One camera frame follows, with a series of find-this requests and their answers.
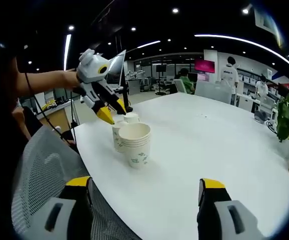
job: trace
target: yellow object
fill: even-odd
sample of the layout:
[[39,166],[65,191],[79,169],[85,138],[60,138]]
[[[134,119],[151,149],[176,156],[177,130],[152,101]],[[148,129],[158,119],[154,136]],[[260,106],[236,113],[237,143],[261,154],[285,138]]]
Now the yellow object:
[[123,108],[124,112],[126,113],[126,109],[125,109],[124,102],[119,98],[119,99],[117,100],[117,103]]
[[109,109],[106,106],[103,106],[102,108],[99,109],[99,111],[96,113],[98,118],[104,120],[105,122],[109,124],[115,124],[113,117],[110,114]]
[[80,187],[86,187],[88,183],[88,179],[91,178],[90,176],[82,176],[77,177],[74,179],[71,179],[66,183],[66,186],[80,186]]
[[49,107],[49,106],[51,106],[52,104],[54,104],[54,102],[55,102],[55,100],[53,99],[53,100],[49,101],[48,103],[46,103],[45,105],[43,105],[43,106],[41,107],[42,111],[44,111],[47,107]]
[[225,185],[217,180],[212,180],[208,178],[202,178],[204,181],[204,186],[206,189],[225,189]]

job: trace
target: fluorescent light strip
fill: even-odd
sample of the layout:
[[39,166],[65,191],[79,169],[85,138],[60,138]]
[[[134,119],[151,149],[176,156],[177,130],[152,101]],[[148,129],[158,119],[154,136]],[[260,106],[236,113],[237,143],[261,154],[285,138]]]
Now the fluorescent light strip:
[[157,44],[157,43],[160,43],[161,41],[153,41],[153,42],[150,42],[150,43],[147,43],[145,45],[142,45],[142,46],[138,46],[137,49],[141,49],[143,47],[146,47],[146,46],[149,46],[149,45],[152,45],[152,44]]
[[66,36],[65,40],[65,47],[64,47],[64,58],[63,58],[63,70],[67,70],[67,60],[68,60],[68,52],[69,52],[69,45],[71,40],[71,34]]
[[238,37],[233,37],[233,36],[223,36],[223,35],[213,35],[213,34],[196,34],[194,35],[195,37],[209,37],[209,38],[222,38],[222,39],[232,39],[232,40],[237,40],[237,41],[241,41],[241,42],[244,42],[244,43],[247,43],[247,44],[252,44],[252,45],[255,45],[259,48],[262,48],[264,50],[267,50],[268,52],[276,55],[277,57],[281,58],[282,60],[284,60],[287,64],[289,64],[289,60],[286,59],[285,57],[281,56],[279,53],[271,50],[270,48],[267,48],[265,46],[262,46],[256,42],[253,42],[253,41],[249,41],[249,40],[245,40],[245,39],[242,39],[242,38],[238,38]]

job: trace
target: person in white shirt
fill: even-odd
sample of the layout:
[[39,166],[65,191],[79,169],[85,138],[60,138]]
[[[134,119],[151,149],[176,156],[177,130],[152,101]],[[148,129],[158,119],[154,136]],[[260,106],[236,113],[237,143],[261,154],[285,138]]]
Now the person in white shirt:
[[256,94],[262,99],[268,95],[268,86],[266,84],[266,77],[261,75],[260,81],[257,81],[255,84]]
[[230,56],[227,59],[228,63],[221,69],[221,84],[231,87],[231,105],[235,104],[236,87],[239,82],[238,72],[234,68],[236,60]]

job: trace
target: person in green shirt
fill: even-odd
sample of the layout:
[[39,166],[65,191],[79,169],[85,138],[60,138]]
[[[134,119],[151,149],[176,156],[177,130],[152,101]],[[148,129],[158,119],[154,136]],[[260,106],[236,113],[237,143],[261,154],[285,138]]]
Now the person in green shirt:
[[180,74],[180,79],[183,82],[183,85],[185,87],[185,90],[187,94],[194,94],[195,93],[195,88],[193,87],[193,83],[190,81],[188,78],[188,69],[186,68],[181,68],[179,74]]

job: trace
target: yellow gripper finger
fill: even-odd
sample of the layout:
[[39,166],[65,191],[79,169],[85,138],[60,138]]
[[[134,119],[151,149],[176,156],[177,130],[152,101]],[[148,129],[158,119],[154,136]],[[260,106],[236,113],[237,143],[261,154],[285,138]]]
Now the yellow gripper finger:
[[109,109],[106,106],[103,106],[99,109],[99,111],[96,113],[98,118],[102,119],[103,121],[109,123],[109,124],[115,124],[113,117],[110,114]]

